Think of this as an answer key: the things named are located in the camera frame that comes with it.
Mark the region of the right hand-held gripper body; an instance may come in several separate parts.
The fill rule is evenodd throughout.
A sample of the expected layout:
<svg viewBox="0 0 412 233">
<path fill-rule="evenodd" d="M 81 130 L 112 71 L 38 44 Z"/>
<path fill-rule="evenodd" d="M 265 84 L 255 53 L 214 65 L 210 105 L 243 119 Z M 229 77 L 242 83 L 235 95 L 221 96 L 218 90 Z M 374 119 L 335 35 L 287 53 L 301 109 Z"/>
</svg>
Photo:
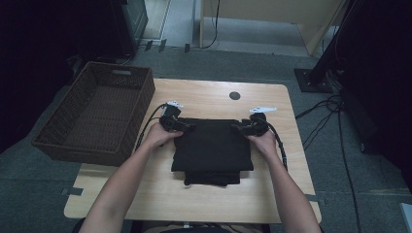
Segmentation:
<svg viewBox="0 0 412 233">
<path fill-rule="evenodd" d="M 275 111 L 276 108 L 271 107 L 255 107 L 250 109 L 249 118 L 242 121 L 241 133 L 245 136 L 262 136 L 272 128 L 265 114 Z"/>
</svg>

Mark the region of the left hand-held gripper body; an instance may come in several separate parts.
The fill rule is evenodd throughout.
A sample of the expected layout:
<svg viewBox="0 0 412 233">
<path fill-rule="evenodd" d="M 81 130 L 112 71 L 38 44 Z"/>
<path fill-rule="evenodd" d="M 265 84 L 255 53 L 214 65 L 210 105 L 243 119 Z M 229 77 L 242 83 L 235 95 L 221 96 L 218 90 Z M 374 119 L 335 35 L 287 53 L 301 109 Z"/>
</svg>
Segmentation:
<svg viewBox="0 0 412 233">
<path fill-rule="evenodd" d="M 159 119 L 160 124 L 166 131 L 182 131 L 183 126 L 179 122 L 178 116 L 181 113 L 182 105 L 177 101 L 168 101 L 162 106 L 162 113 Z"/>
</svg>

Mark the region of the black pants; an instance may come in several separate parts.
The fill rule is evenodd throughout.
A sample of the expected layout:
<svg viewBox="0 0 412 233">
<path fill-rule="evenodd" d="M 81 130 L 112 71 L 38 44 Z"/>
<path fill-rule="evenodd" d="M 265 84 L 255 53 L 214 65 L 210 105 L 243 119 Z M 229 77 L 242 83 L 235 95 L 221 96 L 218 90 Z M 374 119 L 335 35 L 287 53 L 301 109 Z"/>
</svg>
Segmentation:
<svg viewBox="0 0 412 233">
<path fill-rule="evenodd" d="M 250 141 L 232 131 L 236 119 L 202 119 L 182 117 L 196 124 L 192 132 L 174 140 L 172 172 L 184 172 L 185 185 L 240 184 L 242 171 L 253 171 Z"/>
</svg>

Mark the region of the brown wicker basket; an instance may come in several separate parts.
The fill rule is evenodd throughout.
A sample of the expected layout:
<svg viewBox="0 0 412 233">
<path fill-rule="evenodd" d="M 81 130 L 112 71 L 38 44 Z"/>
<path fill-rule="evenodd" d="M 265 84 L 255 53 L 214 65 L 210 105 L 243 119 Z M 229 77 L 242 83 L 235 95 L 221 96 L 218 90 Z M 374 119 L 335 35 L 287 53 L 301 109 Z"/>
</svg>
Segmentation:
<svg viewBox="0 0 412 233">
<path fill-rule="evenodd" d="M 54 160 L 120 166 L 154 93 L 148 67 L 89 62 L 32 145 Z"/>
</svg>

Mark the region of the person's left hand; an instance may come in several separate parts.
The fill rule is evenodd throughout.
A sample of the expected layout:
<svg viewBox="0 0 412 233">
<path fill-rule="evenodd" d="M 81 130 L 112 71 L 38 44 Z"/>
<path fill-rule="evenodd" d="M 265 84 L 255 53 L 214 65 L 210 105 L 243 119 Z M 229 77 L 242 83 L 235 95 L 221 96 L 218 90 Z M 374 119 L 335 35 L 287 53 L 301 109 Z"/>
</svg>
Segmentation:
<svg viewBox="0 0 412 233">
<path fill-rule="evenodd" d="M 162 125 L 157 122 L 151 126 L 149 133 L 140 148 L 144 151 L 152 152 L 169 140 L 181 137 L 182 135 L 183 132 L 181 131 L 168 132 L 164 130 Z"/>
</svg>

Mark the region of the person's right hand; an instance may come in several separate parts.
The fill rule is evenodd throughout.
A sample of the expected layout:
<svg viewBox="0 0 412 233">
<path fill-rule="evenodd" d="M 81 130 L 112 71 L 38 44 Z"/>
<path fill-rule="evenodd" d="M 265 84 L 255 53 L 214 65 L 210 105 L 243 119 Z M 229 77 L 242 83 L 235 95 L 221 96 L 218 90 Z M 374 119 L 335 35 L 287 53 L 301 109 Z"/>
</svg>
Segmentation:
<svg viewBox="0 0 412 233">
<path fill-rule="evenodd" d="M 265 159 L 278 156 L 275 134 L 268 130 L 261 136 L 247 136 Z"/>
</svg>

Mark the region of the black metal stand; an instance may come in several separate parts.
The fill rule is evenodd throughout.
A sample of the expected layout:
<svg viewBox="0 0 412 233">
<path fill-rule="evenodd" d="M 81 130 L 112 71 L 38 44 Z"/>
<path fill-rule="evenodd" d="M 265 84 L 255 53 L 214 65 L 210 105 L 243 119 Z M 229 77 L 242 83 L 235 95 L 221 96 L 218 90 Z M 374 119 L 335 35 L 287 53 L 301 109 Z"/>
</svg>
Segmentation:
<svg viewBox="0 0 412 233">
<path fill-rule="evenodd" d="M 354 20 L 360 2 L 361 0 L 349 0 L 346 12 L 340 22 L 339 29 L 332 37 L 315 67 L 313 69 L 295 68 L 293 70 L 302 92 L 332 92 L 332 87 L 327 78 L 327 72 L 335 64 L 345 62 L 345 58 L 338 52 L 338 44 L 341 41 L 341 37 L 346 33 L 348 26 Z"/>
</svg>

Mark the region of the person's lap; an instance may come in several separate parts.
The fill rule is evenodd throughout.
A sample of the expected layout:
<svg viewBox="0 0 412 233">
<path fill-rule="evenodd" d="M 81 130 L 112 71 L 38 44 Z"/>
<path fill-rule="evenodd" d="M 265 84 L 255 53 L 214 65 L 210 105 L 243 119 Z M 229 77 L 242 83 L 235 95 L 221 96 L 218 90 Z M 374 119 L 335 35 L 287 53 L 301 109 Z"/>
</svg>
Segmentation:
<svg viewBox="0 0 412 233">
<path fill-rule="evenodd" d="M 268 224 L 132 221 L 130 233 L 271 233 Z"/>
</svg>

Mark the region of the dark cabinet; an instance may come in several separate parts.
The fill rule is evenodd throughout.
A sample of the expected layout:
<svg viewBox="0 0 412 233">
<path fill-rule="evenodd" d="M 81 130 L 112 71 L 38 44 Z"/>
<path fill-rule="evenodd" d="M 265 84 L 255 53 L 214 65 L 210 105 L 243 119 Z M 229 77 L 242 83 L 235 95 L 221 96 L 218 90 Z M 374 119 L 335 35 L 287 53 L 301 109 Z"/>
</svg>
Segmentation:
<svg viewBox="0 0 412 233">
<path fill-rule="evenodd" d="M 111 0 L 122 56 L 135 54 L 148 23 L 145 0 Z"/>
</svg>

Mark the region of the dark curtain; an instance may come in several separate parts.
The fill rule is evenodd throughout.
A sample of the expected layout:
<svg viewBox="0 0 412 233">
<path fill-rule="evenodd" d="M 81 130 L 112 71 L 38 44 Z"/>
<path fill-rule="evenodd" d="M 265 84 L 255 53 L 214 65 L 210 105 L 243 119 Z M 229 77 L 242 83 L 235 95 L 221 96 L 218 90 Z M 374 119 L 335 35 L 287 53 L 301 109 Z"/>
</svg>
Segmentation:
<svg viewBox="0 0 412 233">
<path fill-rule="evenodd" d="M 412 191 L 412 0 L 356 0 L 338 45 L 342 83 L 374 123 L 372 145 Z"/>
<path fill-rule="evenodd" d="M 97 56 L 109 0 L 0 0 L 0 153 L 24 138 L 74 75 Z"/>
</svg>

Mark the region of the pale box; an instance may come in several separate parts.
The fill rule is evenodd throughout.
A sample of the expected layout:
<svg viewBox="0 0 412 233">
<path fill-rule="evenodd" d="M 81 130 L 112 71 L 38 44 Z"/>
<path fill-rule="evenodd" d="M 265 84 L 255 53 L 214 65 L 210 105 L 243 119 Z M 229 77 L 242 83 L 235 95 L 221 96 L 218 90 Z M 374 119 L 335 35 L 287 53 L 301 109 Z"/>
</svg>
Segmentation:
<svg viewBox="0 0 412 233">
<path fill-rule="evenodd" d="M 399 204 L 408 233 L 412 233 L 412 204 Z"/>
</svg>

